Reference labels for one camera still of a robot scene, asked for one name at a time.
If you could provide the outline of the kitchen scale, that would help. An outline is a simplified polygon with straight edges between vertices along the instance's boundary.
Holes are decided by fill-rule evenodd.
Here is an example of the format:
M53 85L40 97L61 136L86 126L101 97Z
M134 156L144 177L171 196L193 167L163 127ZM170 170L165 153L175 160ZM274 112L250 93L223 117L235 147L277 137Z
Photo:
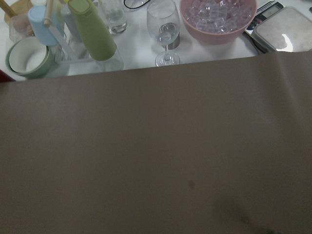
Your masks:
M292 6L269 0L245 30L263 52L312 50L312 20Z

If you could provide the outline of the wine glass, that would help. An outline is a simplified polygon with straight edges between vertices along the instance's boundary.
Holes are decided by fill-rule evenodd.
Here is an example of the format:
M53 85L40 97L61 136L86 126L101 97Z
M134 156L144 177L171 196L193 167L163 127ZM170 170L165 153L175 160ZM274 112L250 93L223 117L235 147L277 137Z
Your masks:
M179 55L168 49L180 32L180 19L176 4L172 0L152 0L147 6L147 29L165 51L155 59L157 67L180 64Z

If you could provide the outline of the light blue cup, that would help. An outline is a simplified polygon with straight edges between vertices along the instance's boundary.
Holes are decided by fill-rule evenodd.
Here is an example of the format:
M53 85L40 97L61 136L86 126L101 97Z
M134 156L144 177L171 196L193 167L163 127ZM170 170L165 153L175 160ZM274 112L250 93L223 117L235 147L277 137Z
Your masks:
M33 6L28 11L28 19L37 40L45 46L55 46L58 44L57 40L49 29L44 25L46 6Z

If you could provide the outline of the green tumbler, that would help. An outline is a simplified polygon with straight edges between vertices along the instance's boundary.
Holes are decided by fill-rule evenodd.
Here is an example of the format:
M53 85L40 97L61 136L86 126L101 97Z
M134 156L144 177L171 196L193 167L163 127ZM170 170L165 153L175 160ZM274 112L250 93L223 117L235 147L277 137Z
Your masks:
M110 59L117 46L92 1L70 0L68 7L90 56L98 61Z

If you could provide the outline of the white green rimmed bowl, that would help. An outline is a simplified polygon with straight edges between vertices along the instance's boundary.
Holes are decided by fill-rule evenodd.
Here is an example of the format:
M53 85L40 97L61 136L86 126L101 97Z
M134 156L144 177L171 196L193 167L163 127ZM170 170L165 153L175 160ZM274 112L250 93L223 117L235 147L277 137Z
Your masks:
M15 43L7 52L5 65L15 75L26 79L43 78L57 69L55 54L36 37Z

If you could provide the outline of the wooden mug tree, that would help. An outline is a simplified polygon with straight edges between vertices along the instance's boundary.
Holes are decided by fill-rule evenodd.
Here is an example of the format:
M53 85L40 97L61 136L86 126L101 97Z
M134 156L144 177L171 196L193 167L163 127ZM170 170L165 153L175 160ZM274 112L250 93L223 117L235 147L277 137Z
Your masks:
M8 4L6 0L0 0L5 22L8 22L14 16L26 14L32 6L30 0L14 0L12 4Z

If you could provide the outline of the clear drinking glass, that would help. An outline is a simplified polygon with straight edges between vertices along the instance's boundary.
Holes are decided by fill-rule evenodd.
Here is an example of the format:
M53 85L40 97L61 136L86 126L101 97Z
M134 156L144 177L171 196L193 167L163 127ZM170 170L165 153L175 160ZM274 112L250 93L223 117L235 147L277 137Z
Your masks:
M104 20L113 35L123 33L127 29L127 19L120 0L100 0Z

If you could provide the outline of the red thermos bottle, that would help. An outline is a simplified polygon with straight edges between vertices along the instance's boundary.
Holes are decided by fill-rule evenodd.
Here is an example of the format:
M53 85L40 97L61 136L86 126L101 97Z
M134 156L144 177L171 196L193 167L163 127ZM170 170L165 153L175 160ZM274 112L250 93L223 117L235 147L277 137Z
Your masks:
M7 75L5 72L0 70L0 83L4 82L14 82L15 80L11 78L9 75Z

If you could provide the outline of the pink bowl with ice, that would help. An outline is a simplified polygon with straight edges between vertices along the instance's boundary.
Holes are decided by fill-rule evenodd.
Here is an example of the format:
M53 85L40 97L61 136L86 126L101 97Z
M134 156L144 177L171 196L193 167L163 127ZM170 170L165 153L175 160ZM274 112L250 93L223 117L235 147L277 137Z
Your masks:
M180 14L188 33L196 40L221 45L239 37L252 22L255 0L182 0Z

